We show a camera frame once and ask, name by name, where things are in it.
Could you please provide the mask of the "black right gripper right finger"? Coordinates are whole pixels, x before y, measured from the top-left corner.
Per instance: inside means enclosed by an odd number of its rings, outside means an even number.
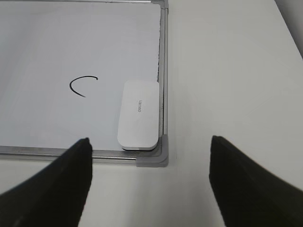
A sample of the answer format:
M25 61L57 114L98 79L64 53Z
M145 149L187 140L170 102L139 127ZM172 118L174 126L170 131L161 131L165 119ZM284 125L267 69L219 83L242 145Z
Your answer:
M213 136L209 181L227 227L301 227L303 192Z

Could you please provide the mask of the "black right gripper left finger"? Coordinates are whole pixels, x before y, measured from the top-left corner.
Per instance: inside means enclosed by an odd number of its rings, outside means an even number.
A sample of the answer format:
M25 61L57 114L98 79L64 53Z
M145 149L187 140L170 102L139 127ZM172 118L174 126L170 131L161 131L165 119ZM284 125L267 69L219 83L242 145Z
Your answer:
M34 176L0 196L2 227L76 227L90 190L92 146L80 139Z

